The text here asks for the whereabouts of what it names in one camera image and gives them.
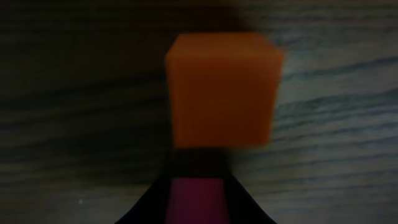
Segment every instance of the pink block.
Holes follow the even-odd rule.
[[[172,179],[165,223],[229,224],[223,180]]]

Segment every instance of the orange block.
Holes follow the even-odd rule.
[[[267,143],[282,61],[259,34],[179,35],[165,58],[175,147]]]

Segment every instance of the cube front face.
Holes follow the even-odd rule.
[[[208,55],[187,55],[171,49],[166,58],[175,147],[265,144],[271,129],[282,54],[256,49],[223,55],[212,39],[206,38],[212,44]],[[233,51],[239,42],[231,42]]]

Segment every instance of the tabletop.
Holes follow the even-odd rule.
[[[233,150],[278,223],[398,222],[398,2],[4,1],[1,223],[114,223],[171,150],[163,57],[182,32],[286,51],[272,141]]]

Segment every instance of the wooden surface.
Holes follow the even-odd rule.
[[[257,30],[287,60],[272,142],[234,171],[278,223],[398,222],[395,0],[3,1],[0,222],[113,223],[162,168],[177,33]]]

